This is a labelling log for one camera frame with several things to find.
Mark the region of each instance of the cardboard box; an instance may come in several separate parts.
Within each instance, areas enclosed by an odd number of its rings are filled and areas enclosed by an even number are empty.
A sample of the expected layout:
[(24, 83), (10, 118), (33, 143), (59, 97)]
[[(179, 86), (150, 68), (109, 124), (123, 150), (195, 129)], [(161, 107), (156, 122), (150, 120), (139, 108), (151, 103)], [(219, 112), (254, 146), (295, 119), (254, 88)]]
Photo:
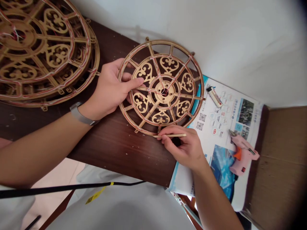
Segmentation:
[(269, 111), (253, 167), (257, 173), (242, 214), (259, 230), (287, 229), (307, 188), (307, 107)]

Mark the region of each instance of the right hand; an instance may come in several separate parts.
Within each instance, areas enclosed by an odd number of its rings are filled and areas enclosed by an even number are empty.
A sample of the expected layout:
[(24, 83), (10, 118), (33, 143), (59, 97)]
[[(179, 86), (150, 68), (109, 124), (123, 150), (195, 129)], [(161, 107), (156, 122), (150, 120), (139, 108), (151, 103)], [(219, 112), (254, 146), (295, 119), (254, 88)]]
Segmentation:
[[(183, 134), (185, 137), (179, 137), (181, 145), (176, 147), (167, 134)], [(182, 165), (190, 168), (194, 172), (200, 172), (208, 162), (201, 148), (201, 141), (194, 129), (183, 128), (178, 125), (171, 125), (161, 130), (159, 136), (162, 137), (162, 144)]]

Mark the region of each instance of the wristwatch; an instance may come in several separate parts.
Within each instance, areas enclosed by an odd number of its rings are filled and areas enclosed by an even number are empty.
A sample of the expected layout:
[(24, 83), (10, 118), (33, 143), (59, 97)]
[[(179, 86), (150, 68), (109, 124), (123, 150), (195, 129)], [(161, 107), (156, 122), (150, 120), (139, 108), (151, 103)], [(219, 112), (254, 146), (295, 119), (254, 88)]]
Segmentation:
[(82, 123), (85, 123), (85, 124), (88, 124), (90, 126), (93, 126), (95, 124), (97, 124), (98, 122), (100, 122), (100, 120), (97, 120), (97, 121), (93, 121), (91, 119), (88, 119), (86, 118), (85, 116), (83, 116), (79, 110), (78, 110), (78, 107), (80, 105), (82, 105), (83, 103), (82, 102), (77, 102), (76, 104), (73, 104), (71, 107), (70, 107), (70, 111), (72, 113), (72, 115), (77, 118), (79, 121), (81, 121)]

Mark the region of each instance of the photo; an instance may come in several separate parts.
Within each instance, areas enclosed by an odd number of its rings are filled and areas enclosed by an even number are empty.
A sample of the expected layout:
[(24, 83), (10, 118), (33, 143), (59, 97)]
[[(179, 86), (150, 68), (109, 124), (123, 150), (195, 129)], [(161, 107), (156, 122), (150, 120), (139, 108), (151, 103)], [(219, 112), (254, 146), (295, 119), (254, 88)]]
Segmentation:
[(243, 99), (238, 122), (250, 126), (253, 117), (254, 103)]
[(215, 145), (211, 161), (211, 170), (230, 201), (234, 192), (235, 180), (229, 167), (234, 163), (234, 154), (234, 151)]
[(242, 132), (241, 132), (241, 136), (247, 140), (248, 137), (248, 133), (249, 133), (249, 127), (243, 126)]
[(242, 136), (245, 140), (248, 138), (249, 127), (236, 123), (236, 127), (234, 130), (235, 134)]

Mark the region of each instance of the hand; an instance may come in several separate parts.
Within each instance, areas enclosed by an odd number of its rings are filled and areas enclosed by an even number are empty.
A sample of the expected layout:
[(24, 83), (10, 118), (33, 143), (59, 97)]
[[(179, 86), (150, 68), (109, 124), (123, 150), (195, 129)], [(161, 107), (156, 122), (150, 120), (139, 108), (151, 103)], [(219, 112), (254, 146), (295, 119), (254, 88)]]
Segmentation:
[(117, 106), (128, 96), (130, 90), (141, 86), (143, 78), (131, 80), (130, 73), (123, 73), (122, 83), (117, 79), (119, 68), (124, 58), (104, 64), (95, 92), (90, 99), (79, 107), (80, 113), (92, 120), (100, 120), (115, 111)]
[[(186, 136), (179, 137), (181, 145), (176, 147), (166, 134), (186, 134)], [(159, 136), (162, 137), (162, 144), (174, 158), (192, 171), (200, 172), (205, 166), (209, 165), (202, 151), (201, 141), (194, 129), (171, 125), (162, 129)]]

